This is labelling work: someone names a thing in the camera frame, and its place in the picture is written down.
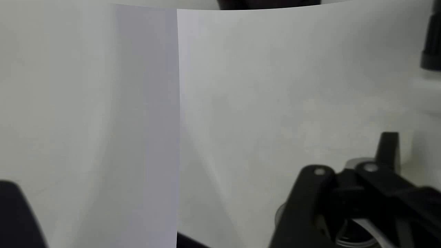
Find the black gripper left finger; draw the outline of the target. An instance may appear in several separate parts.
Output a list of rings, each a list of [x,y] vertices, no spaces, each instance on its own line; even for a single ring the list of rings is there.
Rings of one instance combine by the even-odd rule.
[[[0,248],[48,248],[21,188],[0,182]]]

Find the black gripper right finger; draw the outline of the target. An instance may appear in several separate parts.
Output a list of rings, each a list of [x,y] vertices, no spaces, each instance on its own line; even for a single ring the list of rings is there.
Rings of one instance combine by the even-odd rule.
[[[441,0],[434,0],[422,50],[422,68],[441,71]]]

